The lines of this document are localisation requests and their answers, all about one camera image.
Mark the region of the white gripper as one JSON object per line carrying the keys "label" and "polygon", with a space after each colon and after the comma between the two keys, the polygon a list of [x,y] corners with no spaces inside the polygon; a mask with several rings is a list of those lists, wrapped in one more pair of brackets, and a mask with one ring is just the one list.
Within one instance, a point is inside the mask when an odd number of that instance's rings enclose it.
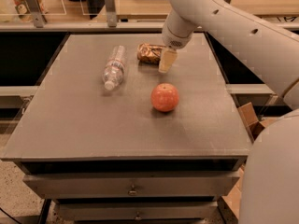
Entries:
{"label": "white gripper", "polygon": [[162,30],[162,40],[169,48],[162,49],[158,69],[160,73],[169,71],[178,56],[176,49],[183,49],[189,43],[196,28],[196,24],[186,21],[175,10],[170,11]]}

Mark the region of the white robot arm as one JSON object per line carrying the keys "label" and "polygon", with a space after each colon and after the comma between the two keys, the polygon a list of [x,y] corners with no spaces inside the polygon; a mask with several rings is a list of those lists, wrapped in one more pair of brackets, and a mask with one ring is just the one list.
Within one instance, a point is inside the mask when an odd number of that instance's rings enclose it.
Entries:
{"label": "white robot arm", "polygon": [[266,127],[247,158],[238,224],[299,224],[298,35],[224,0],[169,0],[163,42],[182,49],[202,27],[292,111]]}

